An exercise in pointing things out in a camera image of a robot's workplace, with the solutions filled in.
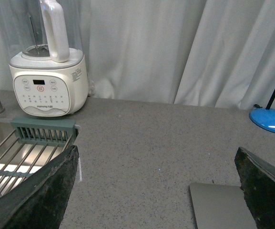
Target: blender handle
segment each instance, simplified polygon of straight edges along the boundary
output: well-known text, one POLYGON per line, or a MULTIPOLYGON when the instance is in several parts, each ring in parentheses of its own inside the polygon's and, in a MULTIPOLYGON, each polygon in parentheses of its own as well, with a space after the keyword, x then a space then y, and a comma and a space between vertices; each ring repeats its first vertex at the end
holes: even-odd
POLYGON ((65 62, 70 56, 62 6, 56 0, 40 0, 51 60, 65 62))

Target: blue lamp base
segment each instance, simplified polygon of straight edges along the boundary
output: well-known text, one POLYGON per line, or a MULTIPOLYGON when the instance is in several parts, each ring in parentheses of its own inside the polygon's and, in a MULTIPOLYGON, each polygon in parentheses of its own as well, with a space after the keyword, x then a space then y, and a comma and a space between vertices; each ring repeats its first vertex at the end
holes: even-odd
POLYGON ((257 126, 275 133, 275 109, 254 109, 250 112, 250 119, 257 126))

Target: desk lamp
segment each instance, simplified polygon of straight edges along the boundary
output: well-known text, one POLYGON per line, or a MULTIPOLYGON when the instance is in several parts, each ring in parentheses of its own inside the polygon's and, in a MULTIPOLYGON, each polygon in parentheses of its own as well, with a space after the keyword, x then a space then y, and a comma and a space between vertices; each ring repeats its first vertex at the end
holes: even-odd
POLYGON ((275 99, 275 89, 266 108, 255 104, 256 109, 250 112, 250 119, 259 127, 275 133, 275 109, 271 105, 275 99))

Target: digital display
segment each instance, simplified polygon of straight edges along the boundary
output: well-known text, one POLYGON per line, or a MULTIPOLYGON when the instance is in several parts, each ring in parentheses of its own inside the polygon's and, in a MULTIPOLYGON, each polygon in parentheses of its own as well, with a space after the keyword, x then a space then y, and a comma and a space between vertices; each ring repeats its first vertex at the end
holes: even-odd
POLYGON ((44 80, 32 80, 32 81, 33 81, 33 84, 36 84, 36 85, 45 85, 44 80))

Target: button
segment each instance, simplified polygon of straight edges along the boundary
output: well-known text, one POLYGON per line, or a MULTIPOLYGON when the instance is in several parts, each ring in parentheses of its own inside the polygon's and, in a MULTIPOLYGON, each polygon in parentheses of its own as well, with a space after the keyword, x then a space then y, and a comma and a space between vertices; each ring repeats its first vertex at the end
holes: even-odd
POLYGON ((40 86, 40 85, 37 86, 37 89, 38 89, 39 92, 43 92, 43 91, 44 91, 44 87, 43 87, 43 86, 40 86))
POLYGON ((28 84, 29 83, 28 80, 26 80, 26 79, 22 79, 22 82, 23 82, 23 84, 28 84))
POLYGON ((56 82, 55 80, 50 80, 50 84, 51 84, 51 85, 54 86, 54 85, 56 85, 56 83, 57 83, 57 82, 56 82))
POLYGON ((25 86, 24 86, 24 89, 25 89, 26 91, 30 91, 30 90, 31 90, 31 87, 29 87, 28 85, 25 85, 25 86))
POLYGON ((56 86, 52 86, 52 87, 51 87, 51 90, 52 90, 53 92, 56 92, 56 91, 57 91, 57 87, 56 87, 56 86))

